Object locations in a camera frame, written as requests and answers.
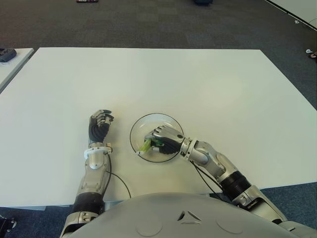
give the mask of triangle logo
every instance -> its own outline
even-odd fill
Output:
[[[191,224],[191,225],[200,225],[202,223],[202,220],[195,215],[193,212],[190,211],[182,211],[179,215],[177,221],[180,224]]]

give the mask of white tabletop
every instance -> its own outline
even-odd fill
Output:
[[[317,179],[316,110],[259,50],[40,48],[0,94],[0,206],[72,204],[98,109],[113,111],[113,171],[133,196],[208,190],[180,157],[134,154],[130,129],[154,112],[260,188]],[[125,198],[111,179],[106,200]]]
[[[10,82],[12,77],[20,70],[33,52],[32,48],[15,49],[16,57],[6,63],[0,63],[0,93]]]

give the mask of clear bowl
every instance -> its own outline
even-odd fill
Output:
[[[161,113],[148,114],[138,119],[132,126],[130,132],[130,143],[134,152],[139,151],[141,146],[144,144],[144,136],[160,125],[168,125],[184,134],[182,127],[174,118]],[[149,150],[139,156],[147,161],[159,163],[168,161],[174,158],[177,154],[178,153],[165,155],[158,151]]]

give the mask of small object on floor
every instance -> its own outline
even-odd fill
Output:
[[[6,233],[11,232],[15,226],[16,220],[14,218],[7,219],[0,215],[0,238],[3,238]]]
[[[317,59],[317,52],[311,53],[311,54],[309,53],[308,57],[311,58],[311,59]]]
[[[99,0],[76,0],[78,3],[84,3],[84,2],[99,2]]]
[[[0,48],[0,62],[8,62],[10,59],[16,56],[16,51],[14,48]]]
[[[213,0],[194,0],[197,5],[209,5],[212,4]]]

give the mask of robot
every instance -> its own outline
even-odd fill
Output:
[[[90,117],[85,175],[60,238],[317,238],[317,231],[288,221],[283,213],[223,154],[210,144],[185,137],[166,125],[145,136],[160,141],[160,153],[179,152],[196,169],[203,167],[230,203],[185,193],[134,197],[104,212],[111,176],[111,144],[105,143],[113,116]]]

